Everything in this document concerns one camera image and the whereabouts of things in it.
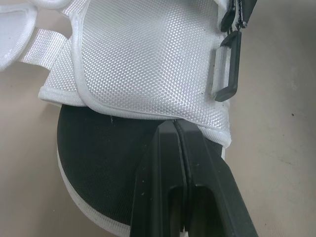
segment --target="beige floor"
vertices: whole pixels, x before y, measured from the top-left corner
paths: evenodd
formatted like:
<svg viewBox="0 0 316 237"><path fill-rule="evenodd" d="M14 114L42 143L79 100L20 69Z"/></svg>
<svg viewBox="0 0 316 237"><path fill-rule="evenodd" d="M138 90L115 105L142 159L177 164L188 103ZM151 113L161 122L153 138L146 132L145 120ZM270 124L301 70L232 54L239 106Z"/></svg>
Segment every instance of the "beige floor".
<svg viewBox="0 0 316 237"><path fill-rule="evenodd" d="M0 0L0 4L22 0ZM226 161L260 237L316 236L316 1L258 0L243 31ZM40 27L67 36L67 19ZM48 71L0 73L0 237L110 235L70 199L56 160L59 108L37 99Z"/></svg>

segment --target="white velcro strap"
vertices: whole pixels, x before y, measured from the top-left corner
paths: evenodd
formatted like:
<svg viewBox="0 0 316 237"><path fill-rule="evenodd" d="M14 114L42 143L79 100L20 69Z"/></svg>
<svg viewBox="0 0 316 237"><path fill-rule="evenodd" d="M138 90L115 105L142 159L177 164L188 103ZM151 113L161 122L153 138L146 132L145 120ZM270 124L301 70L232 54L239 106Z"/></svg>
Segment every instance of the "white velcro strap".
<svg viewBox="0 0 316 237"><path fill-rule="evenodd" d="M47 9L61 9L65 7L71 0L29 0L36 6Z"/></svg>
<svg viewBox="0 0 316 237"><path fill-rule="evenodd" d="M67 38L62 34L36 28L19 61L51 69Z"/></svg>
<svg viewBox="0 0 316 237"><path fill-rule="evenodd" d="M34 30L37 13L31 4L0 6L0 71L23 52Z"/></svg>

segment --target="white edge trim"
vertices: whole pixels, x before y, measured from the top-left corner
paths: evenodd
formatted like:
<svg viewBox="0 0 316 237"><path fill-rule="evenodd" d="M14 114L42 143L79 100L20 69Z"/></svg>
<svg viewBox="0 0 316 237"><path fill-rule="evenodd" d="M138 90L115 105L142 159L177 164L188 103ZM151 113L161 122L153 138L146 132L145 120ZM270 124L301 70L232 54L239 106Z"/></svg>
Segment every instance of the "white edge trim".
<svg viewBox="0 0 316 237"><path fill-rule="evenodd" d="M84 107L77 91L64 91L52 87L42 86L39 90L39 99L49 103L57 103L71 106Z"/></svg>

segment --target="white woven fabric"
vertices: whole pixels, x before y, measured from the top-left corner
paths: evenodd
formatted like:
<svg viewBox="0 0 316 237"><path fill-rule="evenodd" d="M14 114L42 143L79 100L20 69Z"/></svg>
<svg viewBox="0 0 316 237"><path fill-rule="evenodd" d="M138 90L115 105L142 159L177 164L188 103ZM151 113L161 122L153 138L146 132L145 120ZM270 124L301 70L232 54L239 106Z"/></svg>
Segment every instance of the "white woven fabric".
<svg viewBox="0 0 316 237"><path fill-rule="evenodd" d="M37 8L31 4L0 6L0 71L23 52L35 27Z"/></svg>
<svg viewBox="0 0 316 237"><path fill-rule="evenodd" d="M217 11L209 0L92 1L86 14L71 17L81 99L113 116L183 118L228 147L228 103L210 95L215 51L226 36Z"/></svg>
<svg viewBox="0 0 316 237"><path fill-rule="evenodd" d="M36 28L19 61L51 69L67 38L62 34Z"/></svg>

